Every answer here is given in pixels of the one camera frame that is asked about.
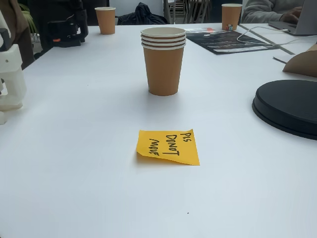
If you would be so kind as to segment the person's hand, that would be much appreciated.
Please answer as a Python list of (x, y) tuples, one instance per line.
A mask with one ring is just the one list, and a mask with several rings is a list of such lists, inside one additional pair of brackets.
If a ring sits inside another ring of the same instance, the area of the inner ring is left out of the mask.
[(289, 11), (287, 11), (286, 13), (284, 13), (279, 21), (282, 22), (287, 22), (287, 23), (291, 23), (291, 24), (297, 24), (299, 17), (301, 15), (302, 12), (302, 7), (295, 7)]

